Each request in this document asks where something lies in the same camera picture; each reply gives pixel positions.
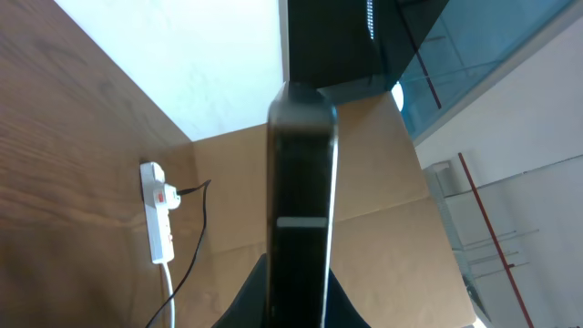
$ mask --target wooden wall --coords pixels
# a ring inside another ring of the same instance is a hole
[[[198,184],[189,140],[54,2],[1,1],[0,326],[146,324],[164,298],[140,197],[147,160],[179,188]],[[200,202],[171,213],[175,282]],[[178,297],[178,326],[219,316],[203,268]]]

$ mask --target red line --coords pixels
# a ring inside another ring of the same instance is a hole
[[[437,104],[437,108],[441,109],[441,101],[439,101],[439,97],[437,96],[437,92],[435,91],[434,84],[431,82],[431,78],[429,78],[429,72],[427,72],[427,67],[425,67],[425,63],[419,54],[419,48],[415,44],[415,40],[413,38],[413,33],[409,29],[409,25],[407,21],[404,19],[403,9],[399,4],[397,4],[397,13],[401,17],[401,21],[403,22],[404,30],[407,32],[407,36],[409,37],[409,42],[411,42],[411,46],[415,51],[415,56],[419,61],[419,65],[421,66],[421,70],[423,70],[423,74],[425,75],[425,80],[427,81],[427,85],[429,86],[429,90],[431,90],[431,94],[434,96],[435,103]]]
[[[488,231],[490,231],[490,236],[494,241],[494,245],[496,245],[496,251],[498,252],[498,256],[500,256],[500,260],[502,260],[502,265],[504,266],[504,270],[506,271],[506,275],[510,280],[510,284],[512,285],[512,289],[514,290],[514,294],[517,296],[518,304],[520,305],[520,309],[522,310],[522,314],[524,314],[525,319],[527,320],[527,324],[529,328],[535,328],[530,320],[530,315],[528,315],[527,307],[525,306],[524,301],[522,301],[522,296],[520,296],[520,291],[518,290],[517,283],[514,281],[514,277],[512,276],[512,272],[510,268],[514,266],[509,266],[506,262],[506,258],[504,257],[504,253],[502,252],[502,248],[500,247],[500,243],[498,242],[498,238],[494,233],[494,228],[492,228],[492,224],[490,223],[490,219],[486,214],[486,209],[484,208],[484,204],[482,204],[482,200],[480,199],[480,195],[477,193],[476,185],[472,180],[472,176],[470,175],[469,169],[467,169],[467,165],[465,164],[464,155],[462,153],[457,153],[459,160],[462,162],[462,166],[464,167],[465,175],[467,176],[467,180],[470,182],[470,186],[472,187],[472,192],[474,192],[474,196],[476,197],[477,205],[480,207],[480,211],[482,212],[482,216],[484,217],[484,221],[486,222],[486,226],[488,227]]]

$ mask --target power strip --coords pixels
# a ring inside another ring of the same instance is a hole
[[[176,188],[166,183],[164,170],[158,163],[141,164],[139,173],[152,262],[166,263],[174,259],[169,210],[174,210],[180,205],[180,196]]]

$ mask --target cardboard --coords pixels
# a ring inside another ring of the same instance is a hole
[[[459,328],[474,311],[401,116],[388,95],[339,106],[332,269],[372,327]],[[265,252],[266,128],[194,143],[224,312]]]

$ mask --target white cable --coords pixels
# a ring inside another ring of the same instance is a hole
[[[166,284],[168,286],[168,296],[172,295],[174,288],[172,288],[172,279],[170,278],[170,270],[166,262],[162,263],[164,268],[164,274],[166,275]],[[176,308],[174,307],[174,298],[170,300],[170,328],[174,328],[174,323],[176,321]]]

